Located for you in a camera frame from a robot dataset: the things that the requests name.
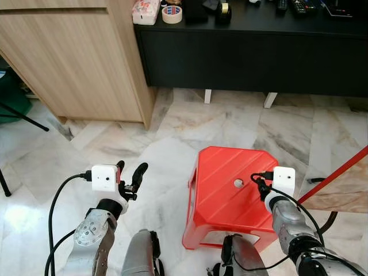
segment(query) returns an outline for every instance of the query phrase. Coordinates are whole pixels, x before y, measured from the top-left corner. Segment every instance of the masking tape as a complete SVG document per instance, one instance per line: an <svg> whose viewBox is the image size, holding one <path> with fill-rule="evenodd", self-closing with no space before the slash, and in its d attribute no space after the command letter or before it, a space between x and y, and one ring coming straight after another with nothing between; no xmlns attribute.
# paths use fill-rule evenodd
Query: masking tape
<svg viewBox="0 0 368 276"><path fill-rule="evenodd" d="M182 21L183 10L178 6L167 6L162 9L162 20L168 24L176 24Z"/></svg>

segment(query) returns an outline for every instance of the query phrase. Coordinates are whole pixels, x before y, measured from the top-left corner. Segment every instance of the floor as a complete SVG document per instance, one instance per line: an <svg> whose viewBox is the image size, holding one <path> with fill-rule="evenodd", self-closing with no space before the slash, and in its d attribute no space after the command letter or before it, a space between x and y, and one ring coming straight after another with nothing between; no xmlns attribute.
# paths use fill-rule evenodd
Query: floor
<svg viewBox="0 0 368 276"><path fill-rule="evenodd" d="M68 121L60 125L39 101L29 116L50 127L43 132L25 121L0 125L0 166L13 195L0 193L0 275L42 275L48 255L47 217L52 197L70 175L93 164L126 162L123 178L139 162L149 169L137 201L120 217L109 255L108 275L119 275L130 238L142 228L158 232L166 275L206 275L220 251L185 250L186 183L200 149L209 145L264 149L297 172L295 197L312 187L307 178L326 177L368 142L368 105L319 95L278 95L262 108L262 93L213 91L210 105L199 90L160 89L152 124ZM54 212L55 240L75 228L96 199L87 182L75 180L62 191ZM328 212L313 211L319 224ZM368 269L368 216L340 213L325 233L326 245ZM56 269L72 247L56 253ZM266 265L281 259L278 241L261 253ZM296 275L287 260L270 275Z"/></svg>

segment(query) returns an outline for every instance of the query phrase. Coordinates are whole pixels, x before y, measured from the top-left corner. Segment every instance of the tissue box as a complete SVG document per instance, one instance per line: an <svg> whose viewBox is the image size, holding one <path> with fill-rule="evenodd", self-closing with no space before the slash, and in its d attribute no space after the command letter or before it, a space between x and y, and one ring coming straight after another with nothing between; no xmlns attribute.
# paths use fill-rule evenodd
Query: tissue box
<svg viewBox="0 0 368 276"><path fill-rule="evenodd" d="M160 0L138 0L132 9L133 23L154 25L160 9Z"/></svg>

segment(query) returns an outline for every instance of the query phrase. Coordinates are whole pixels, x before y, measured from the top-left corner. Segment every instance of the green object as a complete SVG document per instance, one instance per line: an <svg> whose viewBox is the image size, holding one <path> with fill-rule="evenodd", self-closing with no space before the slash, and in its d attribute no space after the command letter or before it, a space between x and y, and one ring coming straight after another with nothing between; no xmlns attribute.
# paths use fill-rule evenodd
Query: green object
<svg viewBox="0 0 368 276"><path fill-rule="evenodd" d="M16 111L26 115L30 108L32 107L31 102L24 95L22 90L19 88L18 81L9 71L5 72L5 75L0 71L0 102L15 109ZM3 115L14 115L7 110L0 108L0 114ZM2 122L14 122L18 121L20 118L13 117L1 117L0 123Z"/></svg>

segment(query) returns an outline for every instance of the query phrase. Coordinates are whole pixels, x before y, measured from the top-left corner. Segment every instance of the white furniture leg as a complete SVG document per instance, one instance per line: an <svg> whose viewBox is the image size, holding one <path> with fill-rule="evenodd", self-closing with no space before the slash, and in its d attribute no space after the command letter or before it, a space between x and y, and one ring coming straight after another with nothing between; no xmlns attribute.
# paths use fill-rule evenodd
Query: white furniture leg
<svg viewBox="0 0 368 276"><path fill-rule="evenodd" d="M212 89L205 89L205 104L209 105L211 101L211 92Z"/></svg>
<svg viewBox="0 0 368 276"><path fill-rule="evenodd" d="M263 103L263 107L264 108L270 108L272 103L274 102L275 98L277 96L277 93L275 92L270 92L268 93L264 103Z"/></svg>

